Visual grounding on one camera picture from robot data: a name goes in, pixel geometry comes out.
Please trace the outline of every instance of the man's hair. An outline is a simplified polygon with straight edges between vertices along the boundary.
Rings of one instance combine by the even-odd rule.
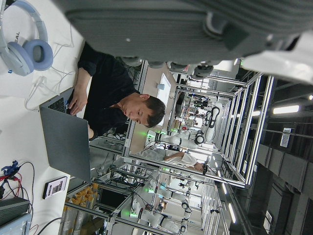
[[[161,100],[155,98],[154,96],[150,96],[145,103],[147,107],[152,110],[152,115],[148,116],[147,127],[154,127],[162,121],[165,115],[165,105]]]

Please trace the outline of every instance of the man's hand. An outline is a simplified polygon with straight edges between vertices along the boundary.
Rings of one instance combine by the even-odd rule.
[[[88,138],[91,139],[93,137],[93,135],[94,135],[94,132],[92,129],[90,129],[90,126],[88,124]]]
[[[91,79],[89,73],[83,68],[78,69],[77,82],[74,87],[73,99],[68,108],[71,109],[70,114],[76,115],[82,111],[87,104],[87,86]]]
[[[68,108],[71,109],[70,114],[76,115],[78,112],[82,111],[86,104],[87,104],[86,89],[75,86],[73,99],[68,106]]]

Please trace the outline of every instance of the gray laptop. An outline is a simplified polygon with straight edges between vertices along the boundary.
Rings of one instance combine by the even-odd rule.
[[[68,114],[73,88],[39,106],[49,165],[91,181],[87,121]]]

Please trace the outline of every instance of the white cable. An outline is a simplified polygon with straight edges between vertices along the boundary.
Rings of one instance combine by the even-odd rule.
[[[56,57],[56,55],[59,53],[59,51],[61,50],[62,47],[74,47],[73,35],[72,35],[72,25],[71,25],[71,24],[69,25],[69,31],[70,31],[70,44],[69,44],[69,45],[68,45],[68,44],[61,45],[61,47],[60,47],[60,48],[56,51],[56,53],[54,54],[53,59]],[[58,69],[56,69],[56,68],[54,68],[54,67],[52,67],[52,66],[51,66],[51,68],[52,68],[54,71],[57,71],[57,72],[60,72],[60,73],[64,74],[64,76],[61,76],[60,74],[58,74],[58,75],[60,75],[61,79],[60,79],[60,81],[59,81],[57,84],[55,84],[55,85],[52,87],[52,89],[50,89],[50,88],[43,82],[46,77],[40,76],[40,77],[38,78],[38,80],[36,81],[36,84],[34,85],[33,89],[32,89],[31,92],[29,93],[28,98],[26,98],[25,101],[24,101],[24,107],[25,107],[25,109],[30,110],[30,111],[39,111],[39,109],[29,109],[29,108],[27,107],[28,102],[29,102],[30,99],[33,97],[33,95],[35,94],[35,92],[36,92],[36,90],[38,89],[39,86],[44,86],[44,87],[45,87],[46,89],[48,89],[50,92],[52,92],[52,93],[54,93],[54,94],[56,94],[56,95],[60,95],[60,86],[61,86],[61,82],[63,81],[63,79],[64,79],[66,76],[68,76],[68,75],[75,74],[75,71],[63,72],[63,71],[60,71],[60,70],[58,70]],[[55,92],[55,91],[53,90],[56,86],[58,86],[58,91],[57,91],[57,92]]]

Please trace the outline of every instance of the electronic device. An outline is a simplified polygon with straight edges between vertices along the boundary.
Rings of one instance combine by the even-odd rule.
[[[0,235],[28,235],[31,225],[31,214],[21,215],[7,224],[0,226]]]
[[[0,226],[26,213],[29,201],[14,197],[0,201]]]
[[[39,106],[45,146],[51,167],[91,182],[88,122],[51,108],[63,99],[67,110],[73,90],[69,88]]]
[[[2,1],[1,15],[3,16],[5,0]],[[29,13],[33,18],[39,39],[26,42],[23,46],[16,42],[6,42],[0,18],[0,54],[4,62],[14,73],[26,76],[34,70],[44,71],[52,66],[53,52],[48,44],[48,35],[44,22],[37,10],[29,3],[17,0],[11,6],[17,6]]]
[[[44,188],[43,199],[52,197],[56,193],[64,191],[66,185],[67,185],[67,176],[47,182]]]

